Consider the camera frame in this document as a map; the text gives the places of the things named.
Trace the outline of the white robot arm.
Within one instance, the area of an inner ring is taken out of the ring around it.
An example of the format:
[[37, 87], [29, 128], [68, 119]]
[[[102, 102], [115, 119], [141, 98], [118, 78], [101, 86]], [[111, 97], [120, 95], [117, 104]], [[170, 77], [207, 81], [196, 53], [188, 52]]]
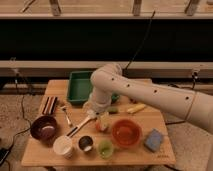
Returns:
[[207, 131], [213, 135], [213, 96], [194, 90], [174, 88], [128, 79], [122, 76], [118, 63], [96, 69], [91, 77], [89, 96], [91, 109], [103, 113], [117, 93], [157, 108]]

